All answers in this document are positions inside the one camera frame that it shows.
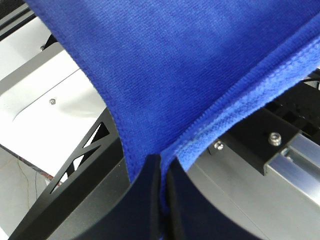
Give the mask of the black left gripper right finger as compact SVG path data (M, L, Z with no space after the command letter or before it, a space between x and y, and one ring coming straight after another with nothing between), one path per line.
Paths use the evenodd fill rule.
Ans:
M174 240L251 240L253 235L226 217L197 189L175 159L166 175L170 230Z

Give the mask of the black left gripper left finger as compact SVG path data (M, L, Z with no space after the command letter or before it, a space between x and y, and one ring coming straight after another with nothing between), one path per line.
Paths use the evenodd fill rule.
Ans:
M148 155L132 184L120 161L58 227L56 239L157 240L160 161Z

